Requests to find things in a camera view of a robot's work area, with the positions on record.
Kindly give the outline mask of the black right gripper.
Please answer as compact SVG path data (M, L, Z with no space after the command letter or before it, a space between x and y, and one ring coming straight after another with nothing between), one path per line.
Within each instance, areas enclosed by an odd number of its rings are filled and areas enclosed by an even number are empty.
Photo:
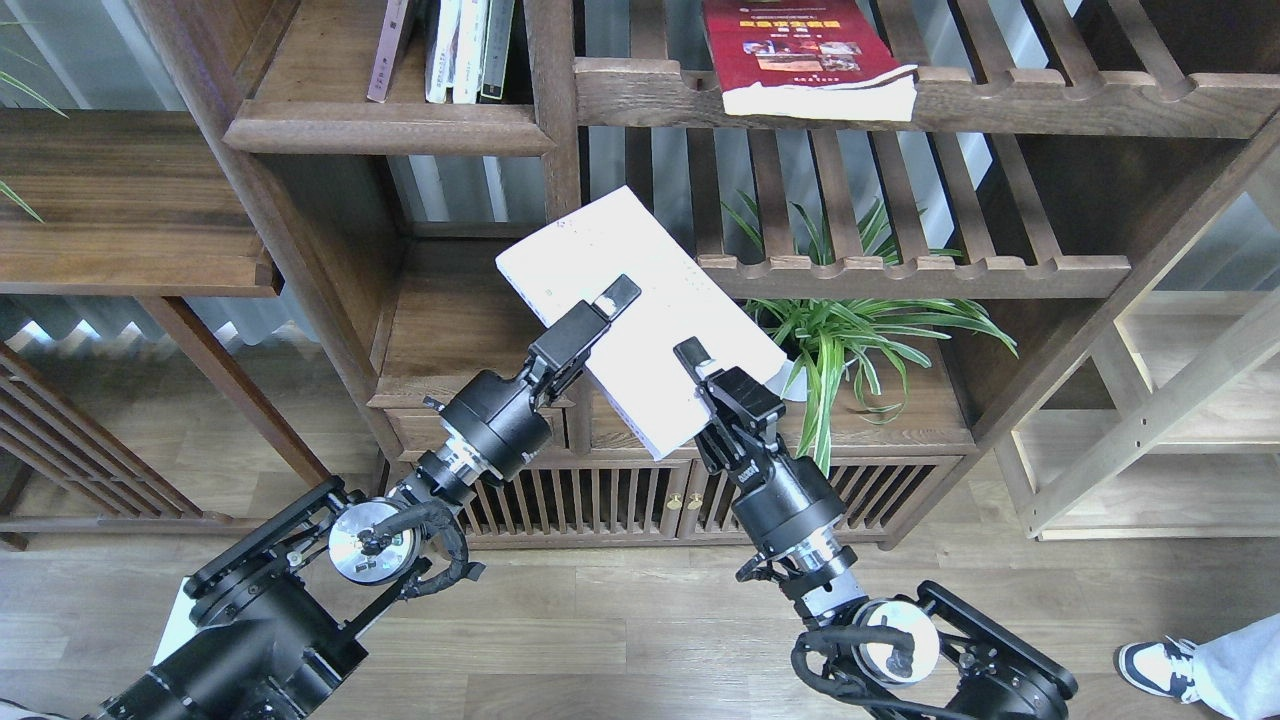
M698 337L673 347L710 421L696 445L707 469L733 482L733 515L765 557L833 557L842 503L809 457L795 459L777 429L785 405L742 369L721 369Z

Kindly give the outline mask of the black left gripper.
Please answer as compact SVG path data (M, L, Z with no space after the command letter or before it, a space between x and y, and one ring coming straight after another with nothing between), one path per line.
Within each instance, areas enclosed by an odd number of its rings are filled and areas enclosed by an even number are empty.
M425 404L439 411L449 433L443 447L425 455L431 488L468 491L479 477L499 486L518 474L550 438L540 409L576 380L591 347L641 292L628 275L618 275L595 304L580 301L550 325L518 374L503 379L483 370L448 404L428 396Z

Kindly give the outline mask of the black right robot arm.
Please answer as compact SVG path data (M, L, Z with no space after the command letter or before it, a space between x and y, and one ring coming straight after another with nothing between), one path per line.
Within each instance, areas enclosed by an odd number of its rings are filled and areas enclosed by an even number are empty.
M696 446L739 488L732 510L755 547L740 582L777 584L804 623L790 653L806 687L877 719L1065 719L1075 676L936 582L873 600L835 536L844 506L809 457L787 451L781 398L701 342L675 355L710 420Z

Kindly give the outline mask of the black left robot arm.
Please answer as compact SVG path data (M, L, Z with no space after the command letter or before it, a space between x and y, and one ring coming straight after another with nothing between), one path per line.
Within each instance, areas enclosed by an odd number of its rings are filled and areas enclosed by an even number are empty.
M366 659L358 638L394 602L480 577L460 511L547 445L541 409L640 293L621 275L534 341L516 375L476 374L440 406L445 443L389 495L332 478L196 571L184 587L195 634L95 717L307 717Z

